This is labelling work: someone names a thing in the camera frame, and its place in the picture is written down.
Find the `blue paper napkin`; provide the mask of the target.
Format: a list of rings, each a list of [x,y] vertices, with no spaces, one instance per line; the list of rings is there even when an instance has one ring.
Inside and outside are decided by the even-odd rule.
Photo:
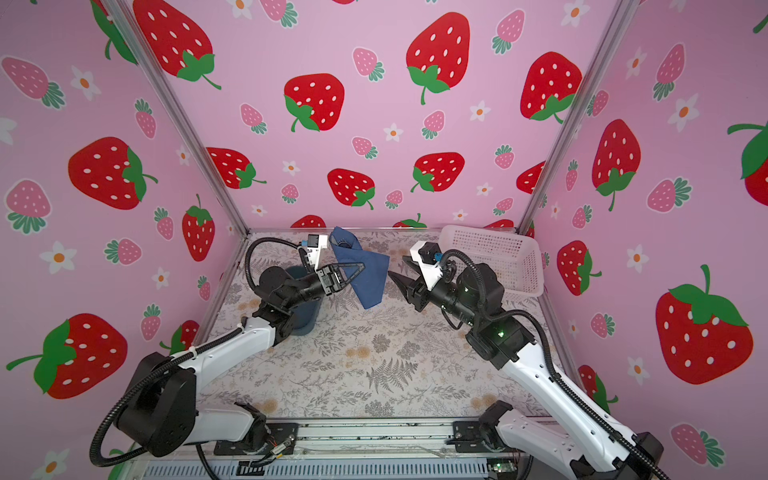
[[[332,230],[330,244],[338,263],[363,265],[363,269],[351,281],[362,307],[371,309],[380,304],[388,278],[390,257],[365,250],[353,233],[340,227]]]

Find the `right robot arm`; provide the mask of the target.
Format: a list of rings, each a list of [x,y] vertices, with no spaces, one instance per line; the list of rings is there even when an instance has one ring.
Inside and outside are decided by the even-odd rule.
[[[559,424],[542,426],[497,402],[480,422],[492,449],[523,451],[568,479],[664,479],[664,448],[649,432],[635,433],[603,410],[552,360],[540,322],[502,307],[504,288],[486,264],[459,250],[422,263],[408,259],[415,279],[388,274],[417,311],[438,307],[469,326],[466,340],[497,370],[522,386]]]

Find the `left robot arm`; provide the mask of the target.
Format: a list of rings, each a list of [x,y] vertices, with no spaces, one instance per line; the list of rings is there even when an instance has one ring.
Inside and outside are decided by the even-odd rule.
[[[281,267],[268,268],[253,282],[261,302],[251,317],[201,346],[145,357],[107,425],[155,457],[207,442],[265,450],[271,433],[263,412],[245,402],[205,407],[200,393],[231,368],[287,339],[300,306],[343,291],[364,268],[359,262],[329,264],[301,278]]]

